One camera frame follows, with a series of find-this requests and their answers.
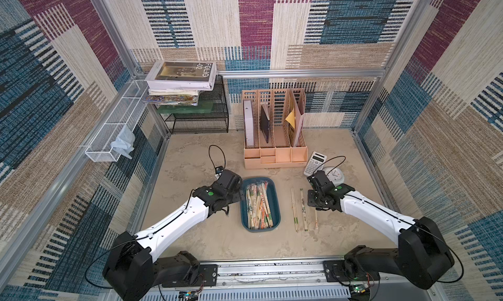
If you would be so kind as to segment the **teal plastic storage tray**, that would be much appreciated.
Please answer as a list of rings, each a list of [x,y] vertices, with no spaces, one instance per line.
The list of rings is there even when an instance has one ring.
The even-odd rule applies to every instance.
[[[281,222],[276,187],[268,177],[252,177],[243,180],[244,200],[240,202],[243,227],[249,232],[267,232],[276,229]]]

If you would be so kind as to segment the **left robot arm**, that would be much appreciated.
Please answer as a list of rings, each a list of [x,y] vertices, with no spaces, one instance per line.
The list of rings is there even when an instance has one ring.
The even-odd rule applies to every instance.
[[[141,300],[147,292],[169,283],[197,286],[199,261],[187,251],[162,257],[179,237],[211,215],[229,211],[244,199],[241,176],[222,170],[210,185],[192,191],[188,200],[163,220],[134,235],[120,234],[111,247],[102,275],[123,300]]]

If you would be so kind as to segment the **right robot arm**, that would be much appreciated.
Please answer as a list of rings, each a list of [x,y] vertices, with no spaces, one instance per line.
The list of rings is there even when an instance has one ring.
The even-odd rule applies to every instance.
[[[457,255],[445,243],[437,224],[427,218],[414,219],[392,211],[341,183],[333,184],[323,171],[307,178],[311,189],[308,205],[318,211],[338,211],[365,222],[390,239],[394,249],[356,246],[341,263],[326,262],[328,281],[354,281],[380,273],[406,278],[427,290],[454,265]]]

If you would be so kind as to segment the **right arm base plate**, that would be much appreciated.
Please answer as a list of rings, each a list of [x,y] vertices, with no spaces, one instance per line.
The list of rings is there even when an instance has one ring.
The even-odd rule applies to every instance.
[[[367,281],[370,283],[378,282],[381,276],[376,271],[364,270],[355,263],[345,260],[325,260],[322,262],[326,281],[330,283],[346,283],[353,281]]]

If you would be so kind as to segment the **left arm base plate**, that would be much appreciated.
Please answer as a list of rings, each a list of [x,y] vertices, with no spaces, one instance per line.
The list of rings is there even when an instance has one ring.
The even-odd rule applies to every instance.
[[[202,264],[179,280],[168,280],[161,284],[163,288],[215,287],[218,276],[217,264]]]

